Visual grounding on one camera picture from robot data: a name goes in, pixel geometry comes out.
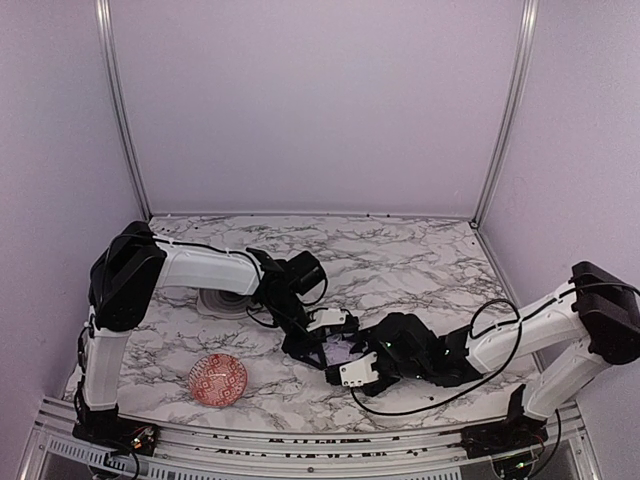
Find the lilac folding umbrella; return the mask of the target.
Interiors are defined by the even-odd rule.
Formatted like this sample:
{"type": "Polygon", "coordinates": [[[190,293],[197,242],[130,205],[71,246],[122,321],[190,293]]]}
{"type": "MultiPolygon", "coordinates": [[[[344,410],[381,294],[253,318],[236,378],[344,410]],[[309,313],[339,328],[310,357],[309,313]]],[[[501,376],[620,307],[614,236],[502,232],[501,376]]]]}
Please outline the lilac folding umbrella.
{"type": "Polygon", "coordinates": [[[354,344],[341,338],[331,338],[322,344],[328,367],[342,365],[358,360],[362,353],[354,350],[354,344]]]}

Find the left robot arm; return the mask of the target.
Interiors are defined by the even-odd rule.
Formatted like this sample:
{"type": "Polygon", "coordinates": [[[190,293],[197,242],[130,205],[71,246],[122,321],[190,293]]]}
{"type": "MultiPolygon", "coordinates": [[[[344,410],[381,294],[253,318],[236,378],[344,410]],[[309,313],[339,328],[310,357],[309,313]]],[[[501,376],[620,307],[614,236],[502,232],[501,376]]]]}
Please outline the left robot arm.
{"type": "Polygon", "coordinates": [[[287,355],[323,369],[325,339],[359,328],[357,318],[344,309],[315,309],[302,301],[316,286],[327,284],[325,270],[309,251],[274,259],[256,248],[179,241],[155,234],[145,222],[130,223],[90,270],[89,314],[78,337],[78,424],[87,429],[119,424],[117,385],[124,350],[156,289],[186,287],[248,297],[284,332],[287,355]]]}

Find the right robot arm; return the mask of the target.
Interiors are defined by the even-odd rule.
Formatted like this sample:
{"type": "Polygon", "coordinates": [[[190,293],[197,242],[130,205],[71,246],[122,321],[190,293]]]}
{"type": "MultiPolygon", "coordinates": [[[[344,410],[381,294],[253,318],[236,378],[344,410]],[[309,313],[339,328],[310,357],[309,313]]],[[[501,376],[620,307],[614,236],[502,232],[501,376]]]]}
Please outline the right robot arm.
{"type": "Polygon", "coordinates": [[[639,290],[583,261],[554,292],[479,330],[436,335],[414,314],[394,312],[354,336],[360,357],[325,371],[331,385],[375,396],[401,379],[467,391],[515,359],[557,344],[565,350],[511,395],[516,417],[544,423],[599,373],[639,358],[639,290]]]}

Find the patterned plate under bowl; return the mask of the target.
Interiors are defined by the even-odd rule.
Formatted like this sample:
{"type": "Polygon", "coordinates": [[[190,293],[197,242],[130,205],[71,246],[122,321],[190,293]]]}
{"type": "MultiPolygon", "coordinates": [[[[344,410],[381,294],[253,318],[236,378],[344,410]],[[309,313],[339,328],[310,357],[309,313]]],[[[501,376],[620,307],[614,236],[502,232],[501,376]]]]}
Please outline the patterned plate under bowl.
{"type": "Polygon", "coordinates": [[[236,320],[246,316],[248,308],[257,303],[251,296],[243,296],[222,290],[200,289],[196,309],[199,314],[218,320],[236,320]]]}

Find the red patterned bowl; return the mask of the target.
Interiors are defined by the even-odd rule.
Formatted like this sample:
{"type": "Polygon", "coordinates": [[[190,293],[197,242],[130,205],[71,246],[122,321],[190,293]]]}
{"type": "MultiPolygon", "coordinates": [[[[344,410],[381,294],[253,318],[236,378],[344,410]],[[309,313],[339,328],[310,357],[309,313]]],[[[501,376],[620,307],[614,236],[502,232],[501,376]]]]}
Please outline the red patterned bowl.
{"type": "Polygon", "coordinates": [[[193,398],[206,406],[223,408],[236,403],[248,385],[244,364],[228,354],[211,354],[199,359],[188,375],[193,398]]]}

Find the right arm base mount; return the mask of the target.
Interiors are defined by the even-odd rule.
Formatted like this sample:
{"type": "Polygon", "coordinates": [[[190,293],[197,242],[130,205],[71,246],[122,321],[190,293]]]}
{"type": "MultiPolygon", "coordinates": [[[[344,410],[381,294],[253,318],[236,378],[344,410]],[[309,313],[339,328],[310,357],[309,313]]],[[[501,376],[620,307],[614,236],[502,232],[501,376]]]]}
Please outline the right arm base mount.
{"type": "Polygon", "coordinates": [[[464,427],[460,431],[461,446],[469,459],[530,447],[548,439],[547,420],[525,414],[524,390],[525,386],[521,385],[512,392],[504,419],[464,427]]]}

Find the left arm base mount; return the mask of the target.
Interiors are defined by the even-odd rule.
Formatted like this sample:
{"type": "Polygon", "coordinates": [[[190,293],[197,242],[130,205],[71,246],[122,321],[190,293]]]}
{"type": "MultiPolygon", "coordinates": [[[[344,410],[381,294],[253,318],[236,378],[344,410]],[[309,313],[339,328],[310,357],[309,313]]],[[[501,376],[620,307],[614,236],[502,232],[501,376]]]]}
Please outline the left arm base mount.
{"type": "Polygon", "coordinates": [[[87,427],[76,423],[72,430],[74,438],[124,450],[128,447],[134,453],[152,456],[160,433],[155,424],[118,418],[115,423],[87,427]]]}

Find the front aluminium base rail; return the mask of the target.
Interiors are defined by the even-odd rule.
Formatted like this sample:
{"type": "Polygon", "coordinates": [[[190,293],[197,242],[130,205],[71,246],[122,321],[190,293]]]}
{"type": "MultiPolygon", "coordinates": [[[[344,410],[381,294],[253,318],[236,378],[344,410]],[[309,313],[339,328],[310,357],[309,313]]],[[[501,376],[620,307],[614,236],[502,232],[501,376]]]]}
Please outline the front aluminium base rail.
{"type": "Polygon", "coordinates": [[[578,409],[568,404],[549,439],[470,457],[453,426],[339,433],[243,431],[158,422],[155,450],[128,456],[73,436],[71,403],[45,398],[20,479],[599,479],[578,409]]]}

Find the left aluminium frame post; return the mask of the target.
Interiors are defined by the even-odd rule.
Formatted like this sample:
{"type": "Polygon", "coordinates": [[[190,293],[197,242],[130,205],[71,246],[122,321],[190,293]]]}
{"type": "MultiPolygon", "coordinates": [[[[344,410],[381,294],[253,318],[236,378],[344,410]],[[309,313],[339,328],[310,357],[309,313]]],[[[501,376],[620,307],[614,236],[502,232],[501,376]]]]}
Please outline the left aluminium frame post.
{"type": "Polygon", "coordinates": [[[126,110],[125,95],[120,77],[115,34],[113,30],[111,2],[108,0],[96,0],[94,5],[107,84],[109,87],[111,104],[119,140],[123,150],[126,169],[130,177],[140,215],[145,220],[151,220],[153,216],[151,204],[144,185],[142,171],[138,161],[133,134],[126,110]]]}

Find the aluminium frame post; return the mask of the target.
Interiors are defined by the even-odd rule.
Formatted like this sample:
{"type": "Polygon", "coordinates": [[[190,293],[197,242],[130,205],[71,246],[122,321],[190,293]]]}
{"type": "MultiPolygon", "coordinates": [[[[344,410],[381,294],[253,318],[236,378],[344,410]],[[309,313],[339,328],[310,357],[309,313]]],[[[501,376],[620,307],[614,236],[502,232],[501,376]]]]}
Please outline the aluminium frame post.
{"type": "Polygon", "coordinates": [[[472,227],[476,230],[481,228],[487,218],[490,205],[498,185],[499,176],[507,158],[513,126],[522,101],[530,67],[538,12],[538,0],[525,0],[523,2],[515,57],[508,85],[505,106],[498,128],[496,141],[492,150],[487,174],[471,220],[472,227]]]}
{"type": "Polygon", "coordinates": [[[115,34],[113,30],[111,2],[108,0],[96,0],[94,5],[107,84],[109,87],[111,104],[119,140],[123,150],[126,169],[130,177],[140,215],[145,220],[151,220],[153,216],[151,204],[144,185],[142,171],[138,161],[133,134],[126,110],[125,95],[120,77],[115,34]]]}

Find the right aluminium frame post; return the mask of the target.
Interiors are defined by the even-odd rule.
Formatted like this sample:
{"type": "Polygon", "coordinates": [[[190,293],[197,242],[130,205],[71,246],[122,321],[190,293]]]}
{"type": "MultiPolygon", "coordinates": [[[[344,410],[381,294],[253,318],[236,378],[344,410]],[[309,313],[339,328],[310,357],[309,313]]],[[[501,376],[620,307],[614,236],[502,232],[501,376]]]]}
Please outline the right aluminium frame post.
{"type": "Polygon", "coordinates": [[[498,185],[499,176],[507,158],[513,126],[522,101],[530,67],[538,12],[538,0],[525,0],[523,2],[515,57],[508,85],[505,106],[498,128],[496,141],[492,150],[487,174],[471,220],[472,227],[476,230],[481,228],[487,218],[490,205],[498,185]]]}

